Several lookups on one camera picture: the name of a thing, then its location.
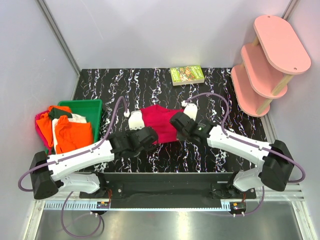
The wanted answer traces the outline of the crimson red t shirt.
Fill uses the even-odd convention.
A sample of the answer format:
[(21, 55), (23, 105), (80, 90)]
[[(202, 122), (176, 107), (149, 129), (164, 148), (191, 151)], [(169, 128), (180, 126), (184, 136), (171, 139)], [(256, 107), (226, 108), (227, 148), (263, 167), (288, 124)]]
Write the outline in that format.
[(177, 130), (171, 125), (170, 119), (183, 109), (168, 109), (158, 104), (140, 109), (146, 127), (151, 127), (158, 135), (158, 143), (166, 144), (177, 141)]

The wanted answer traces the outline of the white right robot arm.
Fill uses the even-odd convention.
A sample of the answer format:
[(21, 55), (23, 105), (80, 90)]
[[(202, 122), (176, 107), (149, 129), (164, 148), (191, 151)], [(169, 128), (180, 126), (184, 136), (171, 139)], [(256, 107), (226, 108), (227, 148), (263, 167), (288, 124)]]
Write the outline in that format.
[(278, 192), (285, 190), (294, 164), (283, 141), (269, 143), (253, 140), (223, 130), (220, 125), (207, 120), (196, 122), (183, 112), (176, 113), (169, 122), (177, 130), (178, 139), (227, 151), (255, 165), (231, 178), (231, 183), (227, 185), (230, 197), (239, 198), (245, 191), (262, 186)]

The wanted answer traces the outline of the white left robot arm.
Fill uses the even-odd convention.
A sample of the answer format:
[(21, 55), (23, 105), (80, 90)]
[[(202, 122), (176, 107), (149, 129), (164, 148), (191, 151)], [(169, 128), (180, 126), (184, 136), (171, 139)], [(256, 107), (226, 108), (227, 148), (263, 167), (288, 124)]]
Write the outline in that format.
[(149, 150), (158, 141), (151, 127), (112, 133), (92, 145), (67, 153), (47, 155), (37, 152), (30, 165), (33, 197), (44, 200), (59, 192), (84, 192), (103, 198), (108, 186), (96, 173), (80, 174), (87, 167), (112, 162), (121, 158), (133, 158)]

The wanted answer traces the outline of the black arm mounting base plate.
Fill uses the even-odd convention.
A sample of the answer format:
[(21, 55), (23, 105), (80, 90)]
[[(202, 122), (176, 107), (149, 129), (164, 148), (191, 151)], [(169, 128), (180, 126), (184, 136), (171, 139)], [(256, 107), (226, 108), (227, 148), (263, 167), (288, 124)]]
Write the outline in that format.
[(134, 194), (202, 195), (213, 199), (257, 198), (254, 187), (245, 193), (231, 186), (233, 173), (98, 173), (102, 183), (95, 193), (80, 192), (81, 199), (102, 199), (111, 192), (112, 199), (124, 199)]

